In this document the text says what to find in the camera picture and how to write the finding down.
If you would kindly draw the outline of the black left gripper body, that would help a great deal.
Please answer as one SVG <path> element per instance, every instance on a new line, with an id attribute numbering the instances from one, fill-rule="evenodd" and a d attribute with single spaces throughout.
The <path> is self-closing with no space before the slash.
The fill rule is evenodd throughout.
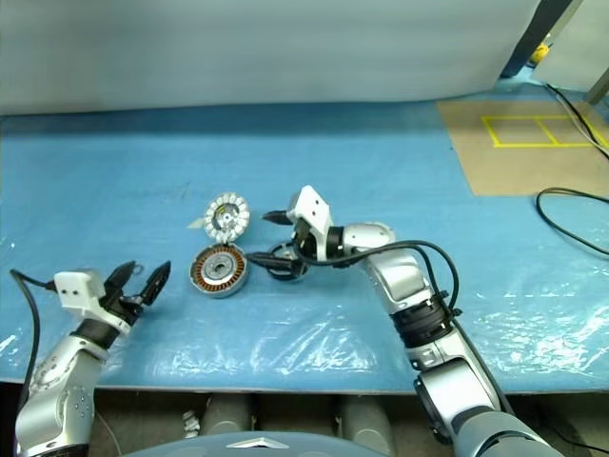
<path id="1" fill-rule="evenodd" d="M 104 311 L 101 320 L 113 328 L 131 328 L 151 301 L 143 295 L 104 297 L 100 301 Z"/>

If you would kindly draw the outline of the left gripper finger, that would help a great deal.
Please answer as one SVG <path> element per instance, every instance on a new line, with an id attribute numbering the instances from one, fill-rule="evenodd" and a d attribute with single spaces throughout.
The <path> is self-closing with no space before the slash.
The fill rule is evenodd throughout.
<path id="1" fill-rule="evenodd" d="M 136 268 L 135 261 L 125 262 L 114 269 L 104 282 L 105 299 L 107 301 L 120 297 L 123 287 L 127 284 Z"/>
<path id="2" fill-rule="evenodd" d="M 150 306 L 154 303 L 163 287 L 167 283 L 171 271 L 171 262 L 165 261 L 156 268 L 147 278 L 141 290 L 141 303 Z"/>

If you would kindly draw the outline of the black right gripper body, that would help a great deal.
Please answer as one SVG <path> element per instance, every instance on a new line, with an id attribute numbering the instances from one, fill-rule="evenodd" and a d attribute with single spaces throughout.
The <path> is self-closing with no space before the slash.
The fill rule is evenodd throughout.
<path id="1" fill-rule="evenodd" d="M 296 224 L 291 235 L 292 246 L 306 261 L 316 260 L 316 239 L 309 224 Z"/>

